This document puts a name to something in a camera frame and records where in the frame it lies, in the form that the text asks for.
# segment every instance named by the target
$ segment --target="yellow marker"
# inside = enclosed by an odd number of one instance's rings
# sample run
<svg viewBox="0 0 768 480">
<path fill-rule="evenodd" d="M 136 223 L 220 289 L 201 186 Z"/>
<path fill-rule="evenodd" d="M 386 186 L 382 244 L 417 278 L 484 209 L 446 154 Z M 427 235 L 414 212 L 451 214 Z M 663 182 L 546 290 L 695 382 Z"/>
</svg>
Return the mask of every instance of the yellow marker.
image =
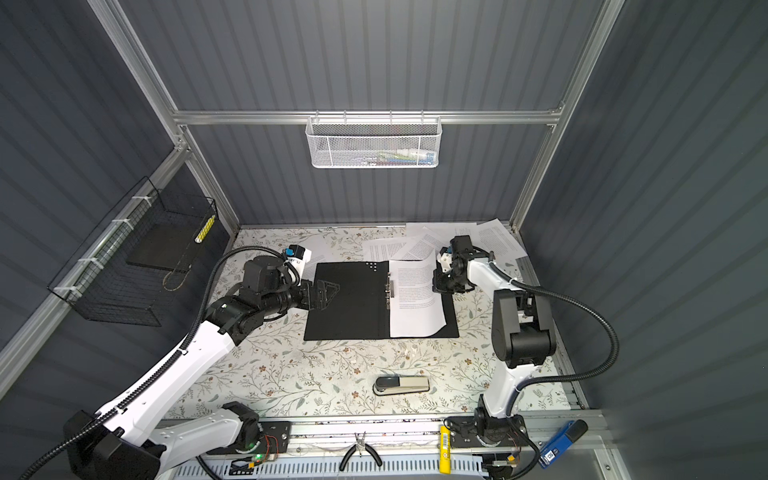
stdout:
<svg viewBox="0 0 768 480">
<path fill-rule="evenodd" d="M 208 232 L 210 232 L 210 228 L 214 225 L 215 220 L 216 220 L 216 215 L 211 215 L 208 221 L 205 223 L 205 227 L 203 227 L 203 229 L 200 230 L 200 232 L 197 234 L 197 237 L 194 239 L 195 243 L 203 243 L 203 239 L 205 238 L 206 235 L 208 235 Z"/>
<path fill-rule="evenodd" d="M 440 473 L 451 473 L 451 432 L 440 427 Z"/>
</svg>

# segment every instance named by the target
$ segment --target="black notebook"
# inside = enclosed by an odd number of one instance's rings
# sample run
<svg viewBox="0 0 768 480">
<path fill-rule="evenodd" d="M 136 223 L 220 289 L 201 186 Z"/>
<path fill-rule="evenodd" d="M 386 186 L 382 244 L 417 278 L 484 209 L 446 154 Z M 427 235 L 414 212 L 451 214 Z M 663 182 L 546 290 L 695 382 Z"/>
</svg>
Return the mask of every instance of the black notebook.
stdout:
<svg viewBox="0 0 768 480">
<path fill-rule="evenodd" d="M 339 284 L 339 292 L 325 310 L 311 310 L 304 340 L 378 340 L 389 335 L 386 301 L 389 262 L 318 263 L 315 278 Z M 445 326 L 419 338 L 458 338 L 453 297 L 441 295 Z"/>
</svg>

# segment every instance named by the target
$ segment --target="leaf pattern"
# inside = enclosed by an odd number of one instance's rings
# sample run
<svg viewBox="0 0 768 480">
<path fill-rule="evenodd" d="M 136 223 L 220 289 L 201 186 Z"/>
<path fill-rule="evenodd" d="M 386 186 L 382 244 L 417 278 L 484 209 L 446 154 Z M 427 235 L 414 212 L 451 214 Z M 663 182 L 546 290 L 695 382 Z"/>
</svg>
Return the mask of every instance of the leaf pattern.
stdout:
<svg viewBox="0 0 768 480">
<path fill-rule="evenodd" d="M 340 259 L 362 260 L 362 242 L 399 237 L 402 227 L 241 230 L 234 247 L 264 245 L 282 250 L 321 236 Z M 230 258 L 211 299 L 243 279 L 246 260 Z M 506 270 L 519 275 L 517 266 Z M 480 290 L 454 295 L 458 339 L 323 340 L 304 342 L 306 312 L 290 310 L 283 322 L 266 323 L 201 376 L 166 417 L 188 419 L 242 402 L 263 416 L 369 415 L 471 412 L 491 382 L 495 355 L 490 343 L 492 303 Z M 536 376 L 556 375 L 547 359 Z M 382 375 L 424 375 L 429 392 L 405 396 L 373 395 Z M 521 410 L 569 409 L 559 383 L 523 391 Z"/>
</svg>

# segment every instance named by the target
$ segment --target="pliers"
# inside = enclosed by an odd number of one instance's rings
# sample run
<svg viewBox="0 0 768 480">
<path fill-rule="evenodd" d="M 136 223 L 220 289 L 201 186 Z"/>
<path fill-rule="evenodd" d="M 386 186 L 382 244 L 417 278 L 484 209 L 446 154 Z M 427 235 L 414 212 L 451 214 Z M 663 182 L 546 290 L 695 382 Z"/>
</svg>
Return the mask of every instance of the pliers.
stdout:
<svg viewBox="0 0 768 480">
<path fill-rule="evenodd" d="M 347 450 L 346 454 L 344 455 L 344 458 L 341 460 L 341 465 L 339 465 L 339 472 L 343 472 L 346 468 L 347 462 L 349 462 L 349 459 L 352 458 L 352 455 L 355 453 L 355 451 L 359 452 L 360 455 L 362 455 L 363 449 L 366 450 L 371 456 L 373 457 L 373 461 L 376 462 L 376 464 L 380 467 L 384 465 L 384 462 L 382 462 L 382 458 L 379 457 L 379 453 L 376 452 L 376 450 L 366 443 L 366 434 L 363 433 L 362 435 L 355 434 L 355 445 L 352 445 L 349 447 L 349 450 Z"/>
</svg>

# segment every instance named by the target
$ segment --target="black wire basket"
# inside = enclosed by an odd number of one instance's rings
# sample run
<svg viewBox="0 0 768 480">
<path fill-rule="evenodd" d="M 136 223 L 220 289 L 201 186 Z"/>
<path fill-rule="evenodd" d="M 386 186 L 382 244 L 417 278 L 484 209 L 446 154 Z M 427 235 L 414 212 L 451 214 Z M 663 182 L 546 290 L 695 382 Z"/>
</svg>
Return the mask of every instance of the black wire basket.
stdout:
<svg viewBox="0 0 768 480">
<path fill-rule="evenodd" d="M 91 249 L 81 246 L 48 285 L 85 319 L 160 326 L 216 219 L 208 197 L 152 190 L 136 200 L 124 219 L 112 220 L 106 237 Z"/>
</svg>

